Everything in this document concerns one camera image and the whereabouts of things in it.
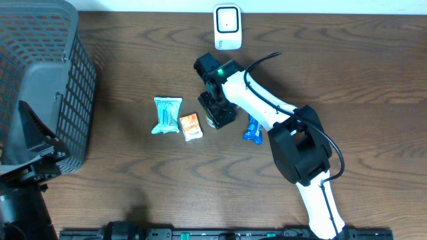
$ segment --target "gray basket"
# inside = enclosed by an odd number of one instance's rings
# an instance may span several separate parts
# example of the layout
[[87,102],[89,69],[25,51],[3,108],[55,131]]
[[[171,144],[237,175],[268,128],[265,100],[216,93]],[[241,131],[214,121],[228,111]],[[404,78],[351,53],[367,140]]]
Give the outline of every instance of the gray basket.
[[78,19],[65,1],[0,0],[1,172],[36,157],[25,145],[18,100],[67,144],[71,157],[58,163],[60,170],[83,165],[96,79]]

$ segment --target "wooden table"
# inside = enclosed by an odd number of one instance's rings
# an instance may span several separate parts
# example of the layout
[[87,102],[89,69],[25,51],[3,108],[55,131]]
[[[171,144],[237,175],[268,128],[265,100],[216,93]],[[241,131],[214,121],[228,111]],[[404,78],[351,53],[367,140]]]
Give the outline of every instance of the wooden table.
[[[248,116],[215,130],[197,97],[194,61],[210,51],[243,66],[283,55],[254,78],[288,103],[312,106],[341,147],[332,183],[339,212],[396,239],[427,237],[427,17],[244,14],[243,46],[216,51],[212,14],[80,13],[79,33],[101,69],[87,161],[49,182],[55,228],[132,220],[177,228],[307,225],[295,185],[261,146],[242,140]],[[204,136],[152,135],[155,96],[181,96]],[[336,154],[330,159],[335,173]]]

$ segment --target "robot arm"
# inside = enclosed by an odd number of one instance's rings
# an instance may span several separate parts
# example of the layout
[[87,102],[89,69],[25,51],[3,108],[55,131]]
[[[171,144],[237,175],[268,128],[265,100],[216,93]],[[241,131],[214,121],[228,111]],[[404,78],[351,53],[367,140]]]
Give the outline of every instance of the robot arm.
[[[207,53],[197,60],[194,68],[207,88],[207,92],[201,94],[199,101],[209,118],[213,119],[214,123],[219,123],[216,127],[223,127],[234,120],[236,105],[260,122],[268,131],[274,162],[280,173],[289,182],[295,183],[300,190],[310,218],[310,229],[320,239],[333,239],[336,230],[340,233],[345,224],[336,209],[330,183],[324,183],[324,192],[320,188],[321,181],[330,176],[328,159],[332,150],[329,143],[310,127],[277,112],[257,97],[247,88],[243,68],[236,62],[229,61],[221,66]],[[305,106],[298,110],[297,107],[274,97],[249,74],[247,80],[252,89],[269,102],[321,126],[316,112],[311,107]],[[292,135],[297,132],[304,135],[295,141]]]

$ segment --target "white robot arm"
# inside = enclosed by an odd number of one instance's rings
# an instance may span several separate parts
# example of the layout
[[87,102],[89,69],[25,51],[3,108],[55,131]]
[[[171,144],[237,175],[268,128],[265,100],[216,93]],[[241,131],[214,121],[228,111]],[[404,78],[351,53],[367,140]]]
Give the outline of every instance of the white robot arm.
[[[252,90],[248,89],[247,82],[244,81],[244,71],[234,61],[229,61],[225,65],[219,66],[219,63],[216,64],[216,60],[213,61],[212,59],[215,60],[207,53],[207,55],[198,59],[194,66],[207,88],[207,92],[202,93],[199,98],[207,114],[213,119],[217,128],[220,128],[234,120],[236,116],[234,107],[237,105],[260,122],[269,133],[276,166],[282,175],[291,183],[295,183],[300,190],[310,218],[310,229],[320,239],[333,239],[337,232],[340,233],[342,231],[345,224],[336,208],[330,182],[327,181],[323,184],[324,191],[320,187],[322,180],[330,176],[328,158],[332,152],[329,144],[323,143],[324,146],[320,147],[310,145],[312,147],[310,150],[298,154],[297,147],[292,139],[292,135],[297,132],[297,129],[291,126],[300,122],[288,121],[287,125],[278,126],[280,123],[285,123],[290,116],[268,105],[263,99],[255,95],[253,90],[270,103],[287,112],[293,113],[298,111],[298,108],[274,97],[270,92],[258,85],[249,74],[246,75],[246,79],[250,83]],[[301,110],[311,116],[314,112],[308,106]],[[318,120],[315,112],[314,115],[313,119]],[[314,132],[307,134],[307,138],[309,137],[313,137],[314,140],[318,139],[316,139]],[[289,145],[289,140],[293,141],[293,146],[292,144]],[[303,140],[301,144],[311,143],[314,140],[308,139],[306,142]],[[323,160],[314,159],[312,161],[310,159],[318,155]]]

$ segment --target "white arm segment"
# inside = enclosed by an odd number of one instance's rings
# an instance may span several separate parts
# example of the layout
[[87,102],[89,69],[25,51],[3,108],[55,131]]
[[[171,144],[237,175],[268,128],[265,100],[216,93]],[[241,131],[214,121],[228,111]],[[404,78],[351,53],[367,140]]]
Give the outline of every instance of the white arm segment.
[[[326,173],[320,173],[310,181],[310,186],[308,187],[304,187],[300,183],[296,183],[296,186],[300,190],[302,200],[306,205],[308,218],[310,220],[308,225],[310,226],[310,229],[313,231],[313,233],[316,234],[316,236],[318,236],[320,239],[333,239],[336,236],[322,189],[319,187],[320,181],[327,179],[329,176],[329,170]],[[336,229],[338,230],[338,233],[340,233],[345,224],[340,217],[338,210],[336,209],[330,182],[325,182],[324,187],[326,197],[328,198],[329,206],[331,208],[332,216],[334,217],[336,224]]]
[[[254,117],[262,127],[267,131],[273,128],[274,123],[282,123],[289,116],[283,113],[278,113],[274,108],[270,107],[267,103],[262,101],[260,98],[255,96],[249,89],[246,88],[246,84],[243,80],[244,71],[234,73],[232,76],[227,78],[227,82],[222,85],[224,95],[228,101],[236,104],[245,111],[247,111],[252,117]],[[270,92],[265,90],[259,84],[257,84],[249,74],[246,78],[252,88],[265,97],[268,101],[279,105],[282,109],[293,112],[297,107],[287,104],[277,97],[274,97]],[[336,236],[334,226],[330,220],[330,215],[326,202],[320,186],[320,181],[329,177],[329,171],[322,172],[311,180],[311,184],[308,187],[297,183],[297,187],[300,190],[304,204],[306,205],[308,217],[310,218],[310,229],[320,239],[332,239]],[[326,190],[326,196],[334,216],[334,221],[338,232],[341,232],[344,226],[344,221],[341,219],[336,209],[334,196],[332,195],[330,183],[324,184]]]

